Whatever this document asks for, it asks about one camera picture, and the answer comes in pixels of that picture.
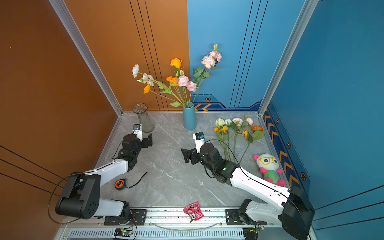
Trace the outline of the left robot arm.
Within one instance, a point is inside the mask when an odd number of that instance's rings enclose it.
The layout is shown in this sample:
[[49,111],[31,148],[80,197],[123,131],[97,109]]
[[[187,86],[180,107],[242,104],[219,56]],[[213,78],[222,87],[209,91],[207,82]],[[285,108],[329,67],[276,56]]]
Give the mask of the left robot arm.
[[100,198],[101,187],[112,179],[131,171],[138,162],[143,148],[153,145],[153,135],[141,139],[138,134],[128,134],[122,141],[123,148],[112,162],[97,169],[72,173],[56,204],[58,215],[78,219],[104,217],[105,224],[125,225],[133,220],[130,204]]

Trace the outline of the yellow rose stem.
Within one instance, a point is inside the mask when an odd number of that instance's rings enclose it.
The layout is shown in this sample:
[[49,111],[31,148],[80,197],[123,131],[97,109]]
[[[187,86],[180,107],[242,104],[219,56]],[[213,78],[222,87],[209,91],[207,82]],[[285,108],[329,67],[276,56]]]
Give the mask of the yellow rose stem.
[[180,99],[180,102],[183,104],[183,106],[186,106],[186,102],[188,100],[187,91],[185,87],[181,87],[179,84],[179,78],[182,75],[182,61],[178,58],[174,58],[171,60],[171,67],[174,70],[174,75],[171,77],[168,77],[170,85],[175,89],[176,94],[178,98]]

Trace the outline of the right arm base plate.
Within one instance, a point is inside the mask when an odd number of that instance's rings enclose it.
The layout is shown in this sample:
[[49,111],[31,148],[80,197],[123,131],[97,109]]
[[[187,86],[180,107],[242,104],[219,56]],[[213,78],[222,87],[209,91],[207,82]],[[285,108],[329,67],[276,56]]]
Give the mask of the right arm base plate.
[[226,209],[226,223],[228,226],[249,225],[252,221],[246,215],[245,211],[239,209]]

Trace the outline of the white flower stem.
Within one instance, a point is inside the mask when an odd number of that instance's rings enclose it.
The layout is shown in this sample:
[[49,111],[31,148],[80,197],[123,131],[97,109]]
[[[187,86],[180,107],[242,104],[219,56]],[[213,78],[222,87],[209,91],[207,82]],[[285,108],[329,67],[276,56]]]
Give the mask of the white flower stem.
[[166,83],[157,81],[152,75],[141,73],[139,64],[135,64],[132,69],[132,76],[139,83],[145,84],[144,94],[153,93],[159,97],[165,98],[174,108],[187,107],[187,101],[183,99],[182,90],[179,86],[178,76],[169,76]]

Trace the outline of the orange yellow small flower stem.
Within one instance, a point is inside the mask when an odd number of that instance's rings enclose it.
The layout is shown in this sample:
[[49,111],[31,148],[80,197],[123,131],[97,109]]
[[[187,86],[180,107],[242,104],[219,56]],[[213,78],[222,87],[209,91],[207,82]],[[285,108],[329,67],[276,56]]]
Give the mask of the orange yellow small flower stem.
[[[144,94],[148,94],[149,92],[151,92],[157,96],[166,98],[171,101],[170,105],[175,108],[183,106],[183,104],[180,102],[180,99],[176,94],[175,89],[170,85],[170,83],[166,85],[162,82],[155,80],[151,75],[147,75],[147,74],[143,74],[143,77],[137,81],[140,83],[146,84],[144,88]],[[154,85],[158,86],[158,88],[161,90],[160,93],[156,93],[152,91],[152,88],[154,87]]]

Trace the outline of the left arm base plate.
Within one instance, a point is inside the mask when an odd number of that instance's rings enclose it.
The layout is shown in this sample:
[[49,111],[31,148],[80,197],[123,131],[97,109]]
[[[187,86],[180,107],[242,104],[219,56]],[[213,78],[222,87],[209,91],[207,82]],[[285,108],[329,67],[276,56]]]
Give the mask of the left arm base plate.
[[146,209],[130,210],[130,215],[126,219],[123,217],[105,217],[105,226],[144,226],[147,217]]

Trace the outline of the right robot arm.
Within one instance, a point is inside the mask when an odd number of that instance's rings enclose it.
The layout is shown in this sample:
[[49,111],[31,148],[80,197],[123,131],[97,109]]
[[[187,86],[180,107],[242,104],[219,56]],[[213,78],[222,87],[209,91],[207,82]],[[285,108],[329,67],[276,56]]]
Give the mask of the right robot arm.
[[186,163],[202,164],[209,177],[264,201],[261,204],[245,199],[238,209],[242,223],[266,222],[281,226],[297,240],[308,239],[315,209],[302,189],[280,187],[252,175],[238,164],[223,159],[212,143],[197,144],[196,148],[181,152]]

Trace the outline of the teal cylindrical vase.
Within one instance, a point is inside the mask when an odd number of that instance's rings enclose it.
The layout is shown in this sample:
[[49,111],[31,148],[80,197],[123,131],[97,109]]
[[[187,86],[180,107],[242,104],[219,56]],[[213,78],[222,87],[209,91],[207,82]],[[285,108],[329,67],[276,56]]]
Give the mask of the teal cylindrical vase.
[[192,102],[185,102],[183,107],[184,127],[187,130],[193,130],[197,126],[195,107]]

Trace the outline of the orange gerbera stem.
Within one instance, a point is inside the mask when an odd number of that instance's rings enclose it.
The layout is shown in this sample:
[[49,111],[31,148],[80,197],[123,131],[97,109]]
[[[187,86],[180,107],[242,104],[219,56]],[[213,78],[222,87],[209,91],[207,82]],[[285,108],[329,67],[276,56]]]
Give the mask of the orange gerbera stem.
[[248,131],[249,132],[249,136],[248,136],[248,144],[247,144],[247,147],[246,149],[244,150],[242,156],[241,156],[241,159],[239,160],[239,162],[241,162],[243,160],[243,157],[245,155],[245,153],[247,152],[249,146],[255,142],[255,141],[259,141],[260,139],[263,138],[264,136],[264,128],[263,127],[260,127],[260,126],[251,126],[250,130]]

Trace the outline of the clear glass vase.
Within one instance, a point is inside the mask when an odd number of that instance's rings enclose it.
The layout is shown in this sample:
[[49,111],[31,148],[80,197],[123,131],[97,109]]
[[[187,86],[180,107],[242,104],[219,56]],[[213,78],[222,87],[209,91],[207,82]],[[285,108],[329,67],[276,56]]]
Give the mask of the clear glass vase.
[[146,104],[136,104],[133,107],[133,112],[138,116],[139,123],[142,125],[142,131],[144,133],[150,133],[154,130],[155,124],[148,114],[148,106]]

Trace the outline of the pink rose spray stem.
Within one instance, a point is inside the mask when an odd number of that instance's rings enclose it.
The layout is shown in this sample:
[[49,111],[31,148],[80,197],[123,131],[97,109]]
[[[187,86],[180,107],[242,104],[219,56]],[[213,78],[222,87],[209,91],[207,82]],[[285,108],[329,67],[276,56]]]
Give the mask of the pink rose spray stem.
[[218,64],[222,60],[222,55],[219,52],[219,44],[213,44],[213,50],[208,53],[208,55],[202,58],[201,64],[202,67],[193,69],[193,79],[192,82],[196,85],[195,95],[193,97],[193,103],[195,103],[196,97],[199,93],[200,87],[203,81],[211,76],[213,70],[218,70]]

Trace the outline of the yellow poppy flower stem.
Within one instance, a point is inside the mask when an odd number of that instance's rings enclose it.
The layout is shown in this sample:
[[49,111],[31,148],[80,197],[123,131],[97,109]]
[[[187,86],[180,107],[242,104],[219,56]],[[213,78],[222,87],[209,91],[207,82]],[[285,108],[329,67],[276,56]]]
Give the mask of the yellow poppy flower stem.
[[233,153],[235,154],[236,152],[236,146],[237,146],[237,140],[238,140],[238,137],[243,135],[245,137],[246,140],[248,140],[248,136],[249,136],[249,132],[247,130],[237,130],[236,133],[234,134],[234,144],[233,144]]

